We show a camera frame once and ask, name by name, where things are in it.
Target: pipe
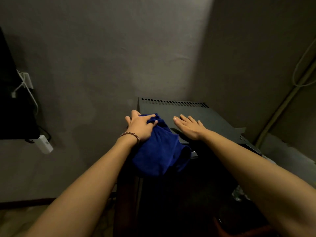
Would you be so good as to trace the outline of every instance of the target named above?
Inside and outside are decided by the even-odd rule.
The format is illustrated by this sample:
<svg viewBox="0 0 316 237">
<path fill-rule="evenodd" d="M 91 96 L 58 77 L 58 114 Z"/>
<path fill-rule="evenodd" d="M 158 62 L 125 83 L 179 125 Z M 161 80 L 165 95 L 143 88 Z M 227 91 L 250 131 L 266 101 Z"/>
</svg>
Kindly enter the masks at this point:
<svg viewBox="0 0 316 237">
<path fill-rule="evenodd" d="M 293 99 L 293 97 L 296 95 L 298 90 L 306 83 L 310 75 L 313 73 L 313 71 L 316 69 L 316 59 L 314 59 L 313 63 L 310 65 L 310 67 L 307 69 L 305 74 L 302 76 L 302 78 L 299 80 L 297 86 L 295 86 L 292 91 L 288 94 L 286 99 L 283 101 L 283 103 L 279 106 L 279 108 L 276 110 L 270 121 L 266 124 L 263 131 L 260 133 L 259 138 L 256 142 L 256 147 L 260 148 L 265 136 L 267 135 L 268 131 L 270 130 L 271 126 L 276 122 L 276 120 L 279 118 L 279 116 L 282 114 L 284 109 L 287 107 L 287 105 L 290 103 L 290 101 Z"/>
</svg>

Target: appliance top panel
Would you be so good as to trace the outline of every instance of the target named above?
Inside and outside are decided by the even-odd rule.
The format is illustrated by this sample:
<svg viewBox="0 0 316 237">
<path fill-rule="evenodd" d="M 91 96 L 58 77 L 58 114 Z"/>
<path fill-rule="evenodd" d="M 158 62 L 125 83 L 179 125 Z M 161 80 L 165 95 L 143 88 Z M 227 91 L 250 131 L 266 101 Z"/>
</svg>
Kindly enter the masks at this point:
<svg viewBox="0 0 316 237">
<path fill-rule="evenodd" d="M 191 101 L 170 101 L 161 99 L 148 99 L 139 97 L 139 112 L 142 114 L 158 115 L 164 119 L 165 123 L 172 129 L 178 130 L 173 123 L 173 117 L 183 114 L 185 116 L 192 116 L 195 120 L 200 120 L 203 125 L 212 131 L 230 139 L 238 144 L 248 144 L 249 142 L 241 136 L 234 127 L 225 121 L 219 114 L 209 108 L 206 104 L 201 102 Z M 187 141 L 179 138 L 181 143 L 188 143 Z"/>
</svg>

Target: person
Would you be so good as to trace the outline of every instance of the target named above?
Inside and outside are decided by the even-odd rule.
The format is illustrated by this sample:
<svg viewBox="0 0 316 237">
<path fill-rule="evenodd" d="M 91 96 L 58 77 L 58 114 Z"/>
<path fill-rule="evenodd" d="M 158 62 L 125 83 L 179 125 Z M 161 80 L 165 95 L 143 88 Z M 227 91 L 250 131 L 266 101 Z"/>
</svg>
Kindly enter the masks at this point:
<svg viewBox="0 0 316 237">
<path fill-rule="evenodd" d="M 155 115 L 125 117 L 127 132 L 146 141 L 157 124 Z M 239 182 L 270 224 L 282 236 L 316 236 L 316 190 L 302 179 L 261 156 L 206 129 L 191 116 L 174 117 L 190 139 L 205 142 Z M 90 236 L 116 178 L 138 139 L 126 134 L 71 184 L 37 219 L 26 237 Z"/>
</svg>

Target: person's right arm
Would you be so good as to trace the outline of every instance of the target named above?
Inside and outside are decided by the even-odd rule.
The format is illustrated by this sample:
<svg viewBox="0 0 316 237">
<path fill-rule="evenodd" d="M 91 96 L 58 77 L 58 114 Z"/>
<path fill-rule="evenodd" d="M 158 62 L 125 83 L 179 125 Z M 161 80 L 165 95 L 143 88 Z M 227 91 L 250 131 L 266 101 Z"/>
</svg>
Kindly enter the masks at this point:
<svg viewBox="0 0 316 237">
<path fill-rule="evenodd" d="M 204 141 L 283 236 L 316 236 L 316 190 L 289 171 L 206 129 L 191 116 L 174 117 L 189 138 Z"/>
</svg>

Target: blue towel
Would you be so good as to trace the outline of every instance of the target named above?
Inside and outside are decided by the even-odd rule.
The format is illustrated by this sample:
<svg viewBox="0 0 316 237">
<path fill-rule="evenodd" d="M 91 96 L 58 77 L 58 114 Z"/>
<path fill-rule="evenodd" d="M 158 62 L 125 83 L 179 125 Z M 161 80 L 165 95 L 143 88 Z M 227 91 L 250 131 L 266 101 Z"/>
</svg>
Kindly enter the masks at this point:
<svg viewBox="0 0 316 237">
<path fill-rule="evenodd" d="M 173 134 L 157 113 L 147 124 L 156 120 L 158 124 L 153 128 L 151 137 L 141 144 L 132 160 L 136 168 L 146 176 L 164 175 L 170 166 L 179 172 L 191 157 L 190 147 L 179 142 L 179 135 Z"/>
</svg>

